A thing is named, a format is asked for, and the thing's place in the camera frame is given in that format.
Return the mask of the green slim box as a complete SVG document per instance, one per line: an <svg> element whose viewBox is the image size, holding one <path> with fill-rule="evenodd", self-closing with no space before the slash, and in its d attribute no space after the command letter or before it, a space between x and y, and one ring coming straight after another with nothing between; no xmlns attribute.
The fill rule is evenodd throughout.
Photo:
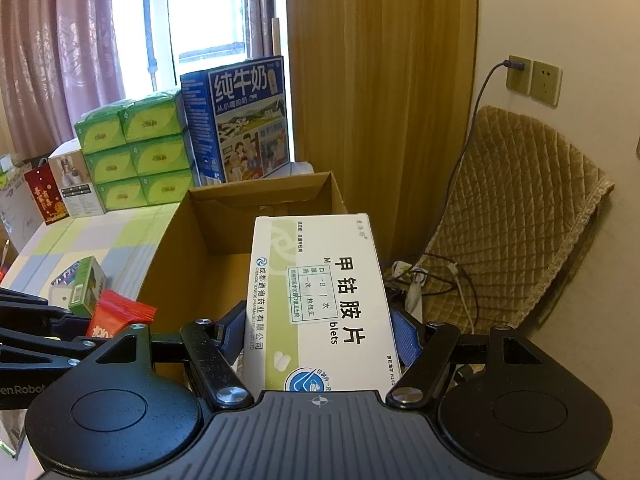
<svg viewBox="0 0 640 480"><path fill-rule="evenodd" d="M72 265L68 307L74 315L91 318L106 285L106 276L98 260L85 257Z"/></svg>

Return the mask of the red snack packet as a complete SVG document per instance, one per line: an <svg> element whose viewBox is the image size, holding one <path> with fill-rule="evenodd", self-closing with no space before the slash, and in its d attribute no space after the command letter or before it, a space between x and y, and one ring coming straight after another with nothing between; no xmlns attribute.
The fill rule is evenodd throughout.
<svg viewBox="0 0 640 480"><path fill-rule="evenodd" d="M130 324L151 324L156 311L157 308L128 299L114 290L104 290L96 303L86 336L112 338Z"/></svg>

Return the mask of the white medicine tablet box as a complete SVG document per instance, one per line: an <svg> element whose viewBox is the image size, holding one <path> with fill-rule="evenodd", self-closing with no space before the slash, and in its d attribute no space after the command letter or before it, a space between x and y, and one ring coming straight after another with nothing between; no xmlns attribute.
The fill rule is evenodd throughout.
<svg viewBox="0 0 640 480"><path fill-rule="evenodd" d="M258 218L243 348L248 390L385 396L399 376L368 216Z"/></svg>

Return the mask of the white square night light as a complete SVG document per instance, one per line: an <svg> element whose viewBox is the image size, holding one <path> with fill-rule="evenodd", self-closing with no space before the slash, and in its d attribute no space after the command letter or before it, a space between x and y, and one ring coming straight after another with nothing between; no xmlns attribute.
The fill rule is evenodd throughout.
<svg viewBox="0 0 640 480"><path fill-rule="evenodd" d="M52 284L49 287L49 304L68 310L73 286L71 284Z"/></svg>

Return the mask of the blue dental floss box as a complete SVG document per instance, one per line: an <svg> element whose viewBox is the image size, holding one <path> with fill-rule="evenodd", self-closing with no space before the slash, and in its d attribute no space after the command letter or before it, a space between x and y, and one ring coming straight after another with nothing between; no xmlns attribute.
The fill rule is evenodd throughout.
<svg viewBox="0 0 640 480"><path fill-rule="evenodd" d="M71 264L68 268L66 268L63 272L58 274L58 276L51 282L51 287L52 288L72 287L74 284L74 281L76 280L76 276L79 268L80 268L80 261L77 260L73 264Z"/></svg>

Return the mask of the silver foil pouch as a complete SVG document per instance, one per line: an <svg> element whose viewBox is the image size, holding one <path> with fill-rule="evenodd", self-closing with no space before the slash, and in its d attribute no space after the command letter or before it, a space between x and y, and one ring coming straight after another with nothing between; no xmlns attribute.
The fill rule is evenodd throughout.
<svg viewBox="0 0 640 480"><path fill-rule="evenodd" d="M26 410L0 412L0 448L12 460L17 459L25 439Z"/></svg>

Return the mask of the brown cardboard box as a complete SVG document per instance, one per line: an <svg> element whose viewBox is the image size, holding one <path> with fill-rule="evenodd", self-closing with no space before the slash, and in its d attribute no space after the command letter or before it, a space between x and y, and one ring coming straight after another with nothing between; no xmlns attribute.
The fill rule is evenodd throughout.
<svg viewBox="0 0 640 480"><path fill-rule="evenodd" d="M333 174L259 179L196 188L172 216L138 299L157 308L153 333L197 318L222 318L246 298L255 219L344 214Z"/></svg>

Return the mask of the white paper bag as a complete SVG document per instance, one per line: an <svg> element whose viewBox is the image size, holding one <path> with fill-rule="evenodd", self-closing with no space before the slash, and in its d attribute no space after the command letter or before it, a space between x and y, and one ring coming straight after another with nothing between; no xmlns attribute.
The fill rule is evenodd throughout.
<svg viewBox="0 0 640 480"><path fill-rule="evenodd" d="M21 252L43 224L37 204L26 182L29 165L14 167L1 176L1 222L14 248Z"/></svg>

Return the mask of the checked tablecloth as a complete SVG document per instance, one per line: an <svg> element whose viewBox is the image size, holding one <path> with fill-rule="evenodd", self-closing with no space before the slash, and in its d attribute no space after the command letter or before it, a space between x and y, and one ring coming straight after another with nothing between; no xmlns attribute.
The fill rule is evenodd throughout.
<svg viewBox="0 0 640 480"><path fill-rule="evenodd" d="M168 204L116 210L43 224L10 266L2 286L47 297L58 274L93 257L106 276L106 287L134 299L177 208Z"/></svg>

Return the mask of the green tissue pack bottom left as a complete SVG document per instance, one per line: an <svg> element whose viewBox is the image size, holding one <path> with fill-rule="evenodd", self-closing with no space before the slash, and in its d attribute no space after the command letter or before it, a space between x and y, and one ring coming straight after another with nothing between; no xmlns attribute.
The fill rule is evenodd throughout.
<svg viewBox="0 0 640 480"><path fill-rule="evenodd" d="M106 211L139 208L148 204L139 178L99 184L96 190Z"/></svg>

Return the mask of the green tissue pack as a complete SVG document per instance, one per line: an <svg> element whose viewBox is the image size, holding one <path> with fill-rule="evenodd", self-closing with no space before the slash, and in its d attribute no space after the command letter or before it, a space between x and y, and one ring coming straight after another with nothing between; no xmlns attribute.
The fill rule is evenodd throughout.
<svg viewBox="0 0 640 480"><path fill-rule="evenodd" d="M192 143L186 130L172 136L134 142L129 145L129 151L140 177L190 169L194 164Z"/></svg>
<svg viewBox="0 0 640 480"><path fill-rule="evenodd" d="M141 186L150 206L179 203L195 185L191 169L164 172L141 177Z"/></svg>
<svg viewBox="0 0 640 480"><path fill-rule="evenodd" d="M148 204L139 178L99 184L96 190L106 211L139 208Z"/></svg>
<svg viewBox="0 0 640 480"><path fill-rule="evenodd" d="M90 110L75 122L74 129L85 154L118 148L126 143L120 122L120 106L105 105Z"/></svg>
<svg viewBox="0 0 640 480"><path fill-rule="evenodd" d="M94 184L125 180L137 175L127 145L85 154L85 161Z"/></svg>
<svg viewBox="0 0 640 480"><path fill-rule="evenodd" d="M186 128L182 91L159 91L126 104L119 112L127 143L172 136Z"/></svg>

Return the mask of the blue milk carton box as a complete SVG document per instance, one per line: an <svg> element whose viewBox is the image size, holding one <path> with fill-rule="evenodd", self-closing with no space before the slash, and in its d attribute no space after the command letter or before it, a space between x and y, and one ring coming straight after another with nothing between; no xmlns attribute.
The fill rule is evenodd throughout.
<svg viewBox="0 0 640 480"><path fill-rule="evenodd" d="M291 160L281 55L180 76L204 185L260 179Z"/></svg>

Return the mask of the green tissue pack top right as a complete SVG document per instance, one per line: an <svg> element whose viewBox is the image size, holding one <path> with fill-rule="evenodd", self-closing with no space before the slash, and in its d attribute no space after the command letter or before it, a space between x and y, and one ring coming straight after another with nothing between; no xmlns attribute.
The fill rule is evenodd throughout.
<svg viewBox="0 0 640 480"><path fill-rule="evenodd" d="M172 136L186 128L182 91L159 91L126 104L119 112L127 143Z"/></svg>

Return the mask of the yellow-brown curtain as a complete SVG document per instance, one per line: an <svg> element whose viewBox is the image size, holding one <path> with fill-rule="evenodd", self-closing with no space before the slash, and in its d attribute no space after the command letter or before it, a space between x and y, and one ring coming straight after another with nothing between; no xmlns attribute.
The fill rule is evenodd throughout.
<svg viewBox="0 0 640 480"><path fill-rule="evenodd" d="M426 247L468 131L477 0L286 0L295 149L370 218L383 266Z"/></svg>

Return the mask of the wall power socket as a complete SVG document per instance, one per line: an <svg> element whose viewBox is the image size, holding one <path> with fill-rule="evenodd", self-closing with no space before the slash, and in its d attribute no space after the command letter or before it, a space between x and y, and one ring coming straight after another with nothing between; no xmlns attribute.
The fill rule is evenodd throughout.
<svg viewBox="0 0 640 480"><path fill-rule="evenodd" d="M506 88L551 107L560 100L563 70L559 66L510 55L506 60Z"/></svg>

